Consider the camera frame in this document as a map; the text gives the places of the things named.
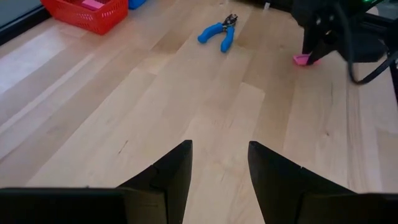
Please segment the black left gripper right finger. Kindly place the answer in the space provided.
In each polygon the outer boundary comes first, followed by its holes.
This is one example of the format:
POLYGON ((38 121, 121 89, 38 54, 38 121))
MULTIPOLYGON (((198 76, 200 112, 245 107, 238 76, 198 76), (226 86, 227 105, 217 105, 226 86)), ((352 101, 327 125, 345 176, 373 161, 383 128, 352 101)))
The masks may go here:
POLYGON ((257 141, 248 164, 266 224, 398 224, 398 194, 353 192, 257 141))

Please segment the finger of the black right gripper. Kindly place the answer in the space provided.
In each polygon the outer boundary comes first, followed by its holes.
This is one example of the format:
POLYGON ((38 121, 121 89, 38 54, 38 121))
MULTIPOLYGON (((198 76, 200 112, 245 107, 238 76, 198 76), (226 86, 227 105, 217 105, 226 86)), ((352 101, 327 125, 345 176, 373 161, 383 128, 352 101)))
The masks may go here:
POLYGON ((307 65, 313 65, 319 59, 336 50, 338 38, 333 35, 326 35, 318 40, 310 42, 310 56, 307 65))
POLYGON ((316 28, 315 27, 304 28, 302 54, 308 55, 309 61, 315 60, 315 57, 312 56, 312 52, 315 49, 315 47, 316 47, 316 28))

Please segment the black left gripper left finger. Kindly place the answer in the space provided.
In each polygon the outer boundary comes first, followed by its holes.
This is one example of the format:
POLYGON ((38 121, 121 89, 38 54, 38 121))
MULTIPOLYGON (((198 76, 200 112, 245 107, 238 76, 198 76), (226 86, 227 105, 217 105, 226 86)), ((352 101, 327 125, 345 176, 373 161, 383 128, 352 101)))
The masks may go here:
POLYGON ((0 224, 182 224, 192 160, 185 140, 116 188, 3 188, 0 224))

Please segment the pink eraser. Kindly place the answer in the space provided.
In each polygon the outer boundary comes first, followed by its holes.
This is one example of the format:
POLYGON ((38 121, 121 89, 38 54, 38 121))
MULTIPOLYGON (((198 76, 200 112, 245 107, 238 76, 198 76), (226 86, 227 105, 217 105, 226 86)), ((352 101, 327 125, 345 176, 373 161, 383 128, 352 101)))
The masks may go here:
POLYGON ((317 64, 319 62, 319 58, 314 60, 313 62, 309 63, 308 61, 311 59, 310 54, 298 54, 293 56, 293 61, 295 62, 296 65, 299 66, 308 66, 308 65, 313 65, 317 64))
POLYGON ((81 5, 85 8, 95 11, 102 8, 104 6, 104 3, 97 0, 84 0, 81 2, 81 5))

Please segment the blue plastic bin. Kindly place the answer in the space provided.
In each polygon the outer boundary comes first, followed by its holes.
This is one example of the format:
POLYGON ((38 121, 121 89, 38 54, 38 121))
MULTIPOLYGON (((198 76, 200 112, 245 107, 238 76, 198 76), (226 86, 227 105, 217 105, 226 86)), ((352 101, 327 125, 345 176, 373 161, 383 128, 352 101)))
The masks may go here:
POLYGON ((138 9, 141 7, 147 0, 127 0, 128 8, 131 10, 138 9))

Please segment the red plastic bin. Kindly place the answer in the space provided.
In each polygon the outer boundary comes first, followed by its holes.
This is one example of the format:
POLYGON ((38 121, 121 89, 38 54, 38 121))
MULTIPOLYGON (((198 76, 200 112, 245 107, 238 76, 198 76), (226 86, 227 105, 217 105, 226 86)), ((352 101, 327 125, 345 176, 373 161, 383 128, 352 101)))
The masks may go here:
POLYGON ((96 34, 106 34, 128 14, 127 0, 94 0, 103 4, 99 9, 89 9, 85 0, 40 0, 57 20, 96 34))

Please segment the blue handled pliers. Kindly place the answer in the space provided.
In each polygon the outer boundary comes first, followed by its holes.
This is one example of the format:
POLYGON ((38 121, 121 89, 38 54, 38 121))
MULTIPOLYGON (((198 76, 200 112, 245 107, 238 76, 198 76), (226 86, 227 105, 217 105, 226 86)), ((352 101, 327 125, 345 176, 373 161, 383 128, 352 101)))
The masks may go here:
POLYGON ((218 22, 207 27, 198 37, 197 40, 201 44, 207 43, 216 34, 225 32, 226 36, 221 42, 220 51, 226 53, 233 44, 235 25, 238 20, 236 14, 230 14, 223 22, 218 22))

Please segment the black aluminium frame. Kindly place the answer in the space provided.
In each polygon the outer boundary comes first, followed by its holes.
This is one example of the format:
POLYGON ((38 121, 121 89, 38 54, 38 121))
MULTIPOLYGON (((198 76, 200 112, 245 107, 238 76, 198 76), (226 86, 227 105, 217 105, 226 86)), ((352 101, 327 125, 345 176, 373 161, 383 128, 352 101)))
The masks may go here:
POLYGON ((51 17, 48 10, 43 5, 39 5, 13 19, 11 22, 5 23, 0 26, 0 46, 51 17))

